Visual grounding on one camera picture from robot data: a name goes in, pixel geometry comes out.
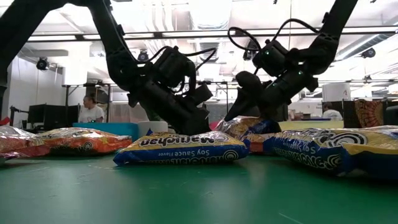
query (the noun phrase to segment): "white shirt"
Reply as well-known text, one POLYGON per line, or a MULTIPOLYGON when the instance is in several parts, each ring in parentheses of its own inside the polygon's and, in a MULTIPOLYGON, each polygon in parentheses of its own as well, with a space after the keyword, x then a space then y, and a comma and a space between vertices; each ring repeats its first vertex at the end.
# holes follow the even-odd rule
POLYGON ((93 109, 82 107, 79 115, 79 123, 89 123, 98 118, 104 118, 104 111, 97 105, 93 109))
POLYGON ((323 118, 330 118, 332 121, 342 121, 343 117, 337 110, 327 110, 323 112, 323 118))

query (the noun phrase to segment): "instant noodle package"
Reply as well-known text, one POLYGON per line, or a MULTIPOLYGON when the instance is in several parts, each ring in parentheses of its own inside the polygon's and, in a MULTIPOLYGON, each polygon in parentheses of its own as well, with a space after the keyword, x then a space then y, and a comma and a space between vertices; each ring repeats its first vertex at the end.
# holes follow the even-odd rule
POLYGON ((113 161, 117 165, 211 164, 235 161, 248 153, 241 141, 219 131, 194 136, 153 133, 120 150, 113 161))
POLYGON ((93 156, 115 152, 132 143, 130 136, 87 128, 60 128, 36 135, 52 155, 93 156))
POLYGON ((283 131, 268 135, 264 147, 337 176, 398 179, 398 126, 283 131))
POLYGON ((46 155, 49 150, 35 135, 11 126, 0 126, 0 163, 18 157, 46 155))
POLYGON ((246 116, 238 116, 231 121, 222 120, 216 130, 243 141, 255 154, 273 154, 264 147, 264 141, 268 138, 266 134, 281 132, 276 121, 246 116))

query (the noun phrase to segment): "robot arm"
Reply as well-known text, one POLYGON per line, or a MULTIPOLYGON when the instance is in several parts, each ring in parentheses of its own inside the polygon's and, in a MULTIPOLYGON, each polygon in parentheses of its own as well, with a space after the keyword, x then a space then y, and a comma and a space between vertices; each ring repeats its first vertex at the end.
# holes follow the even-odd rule
MULTIPOLYGON (((172 90, 185 77, 190 77, 190 83, 195 84, 194 63, 177 47, 164 47, 155 64, 146 62, 139 67, 123 39, 122 27, 111 14, 110 0, 15 0, 0 18, 0 71, 6 70, 47 13, 66 3, 90 10, 104 45, 109 76, 130 92, 130 106, 137 102, 145 104, 178 133, 192 135, 210 130, 206 123, 208 111, 197 108, 212 96, 207 86, 195 89, 190 85, 191 89, 184 95, 176 95, 172 90)), ((7 75, 0 73, 0 86, 6 84, 7 75)))
MULTIPOLYGON (((238 88, 238 97, 225 120, 229 121, 254 106, 259 107, 264 117, 272 117, 278 107, 291 104, 290 99, 303 88, 310 91, 318 88, 318 80, 313 76, 325 72, 333 62, 341 33, 357 2, 336 0, 330 12, 325 14, 322 28, 315 30, 318 35, 307 49, 287 50, 276 40, 277 35, 271 41, 267 40, 266 46, 252 61, 257 69, 264 69, 276 79, 261 83, 255 74, 245 71, 237 74, 236 80, 242 88, 238 88)), ((297 19, 289 19, 284 25, 288 22, 303 24, 297 19)))

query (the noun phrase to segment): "blue bin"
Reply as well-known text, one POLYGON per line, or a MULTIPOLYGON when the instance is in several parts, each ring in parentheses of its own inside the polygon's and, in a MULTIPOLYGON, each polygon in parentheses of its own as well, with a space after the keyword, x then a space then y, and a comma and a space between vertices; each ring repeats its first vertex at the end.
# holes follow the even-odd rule
POLYGON ((75 128, 92 128, 111 134, 131 136, 132 140, 138 139, 138 125, 135 123, 74 123, 75 128))

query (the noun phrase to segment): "green tabletop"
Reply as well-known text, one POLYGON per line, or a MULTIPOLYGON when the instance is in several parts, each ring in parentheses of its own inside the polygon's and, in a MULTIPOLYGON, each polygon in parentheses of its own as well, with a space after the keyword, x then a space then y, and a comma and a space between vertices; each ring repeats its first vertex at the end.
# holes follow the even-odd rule
POLYGON ((7 161, 0 223, 398 223, 396 183, 328 177, 275 157, 129 167, 112 158, 7 161))

